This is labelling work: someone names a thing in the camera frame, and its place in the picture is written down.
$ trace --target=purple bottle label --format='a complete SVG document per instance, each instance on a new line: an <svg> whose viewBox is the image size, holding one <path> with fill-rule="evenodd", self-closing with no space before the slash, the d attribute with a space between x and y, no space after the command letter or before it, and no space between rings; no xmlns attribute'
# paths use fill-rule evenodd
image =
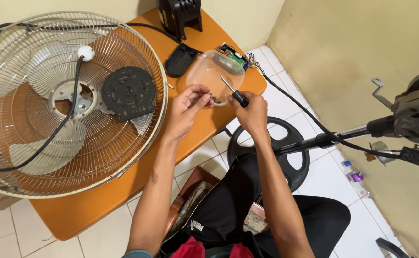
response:
<svg viewBox="0 0 419 258"><path fill-rule="evenodd" d="M361 175L361 173L356 173L356 174L348 175L348 176L350 177L351 181L353 181L353 182L359 182L362 179L364 179L364 177Z"/></svg>

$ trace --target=screwdriver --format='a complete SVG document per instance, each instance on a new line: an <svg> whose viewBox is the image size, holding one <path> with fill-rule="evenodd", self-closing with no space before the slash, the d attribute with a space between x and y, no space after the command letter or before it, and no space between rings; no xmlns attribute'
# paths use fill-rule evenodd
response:
<svg viewBox="0 0 419 258"><path fill-rule="evenodd" d="M224 77L222 75L219 75L219 77L221 78L221 80L227 85L227 87L230 88L230 90L233 92L232 93L232 97L234 97L243 108L246 108L249 104L249 101L244 98L243 96L241 96L240 92L238 90L234 90L230 84L224 79Z"/></svg>

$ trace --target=hand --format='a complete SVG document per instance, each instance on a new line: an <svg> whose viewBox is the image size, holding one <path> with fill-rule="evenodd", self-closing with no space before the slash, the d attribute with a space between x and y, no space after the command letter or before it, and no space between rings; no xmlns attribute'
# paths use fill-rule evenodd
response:
<svg viewBox="0 0 419 258"><path fill-rule="evenodd" d="M270 141L267 131L267 101L262 96L249 91L242 91L240 94L249 101L249 105L245 108L242 108L231 95L227 97L230 105L235 109L240 125L251 135L254 142L258 140Z"/></svg>
<svg viewBox="0 0 419 258"><path fill-rule="evenodd" d="M213 107L210 89L204 85L190 85L173 99L170 120L164 137L181 140L190 130L198 111L203 107Z"/></svg>

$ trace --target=beige wall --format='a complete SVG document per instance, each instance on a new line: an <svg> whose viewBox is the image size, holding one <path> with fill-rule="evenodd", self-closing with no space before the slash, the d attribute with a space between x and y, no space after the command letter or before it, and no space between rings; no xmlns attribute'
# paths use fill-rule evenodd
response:
<svg viewBox="0 0 419 258"><path fill-rule="evenodd" d="M267 42L284 2L269 1L259 9L258 0L202 0L202 8L247 51ZM89 11L127 22L155 6L155 0L0 0L0 24L51 11Z"/></svg>
<svg viewBox="0 0 419 258"><path fill-rule="evenodd" d="M419 74L419 1L286 0L270 46L330 130L341 131L390 115L371 96L372 77L386 83L390 101ZM363 137L353 143L368 147ZM392 149L413 143L383 138ZM419 167L384 167L340 147L366 183L404 247L419 258Z"/></svg>

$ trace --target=fan grille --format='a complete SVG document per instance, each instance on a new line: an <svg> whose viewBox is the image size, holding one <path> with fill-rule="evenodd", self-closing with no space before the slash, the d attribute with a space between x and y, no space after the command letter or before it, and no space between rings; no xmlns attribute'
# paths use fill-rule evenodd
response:
<svg viewBox="0 0 419 258"><path fill-rule="evenodd" d="M64 116L52 107L52 95L74 80L82 45L96 52L83 62L80 80L97 95L97 102L81 119L69 120L52 147L33 161L39 173L34 167L0 172L0 192L26 198L63 196L125 171L152 143L166 109L166 76L150 45L129 26L92 13L50 13L18 23L0 32L0 168L25 161L62 122ZM101 87L111 72L127 66L151 74L155 108L149 115L119 123L103 105ZM71 103L54 105L64 113ZM11 161L12 149L18 163Z"/></svg>

